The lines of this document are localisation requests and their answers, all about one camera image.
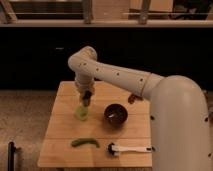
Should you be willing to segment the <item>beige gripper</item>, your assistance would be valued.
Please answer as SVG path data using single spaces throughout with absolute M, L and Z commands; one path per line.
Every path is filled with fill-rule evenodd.
M 80 93 L 80 99 L 84 106 L 88 107 L 90 105 L 91 96 L 94 94 L 94 80 L 75 80 L 75 85 L 77 91 Z

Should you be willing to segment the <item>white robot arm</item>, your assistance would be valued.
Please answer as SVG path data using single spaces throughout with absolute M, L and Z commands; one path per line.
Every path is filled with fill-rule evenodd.
M 80 94 L 99 79 L 150 102 L 152 171 L 213 171 L 205 95 L 192 79 L 101 63 L 86 46 L 68 58 Z

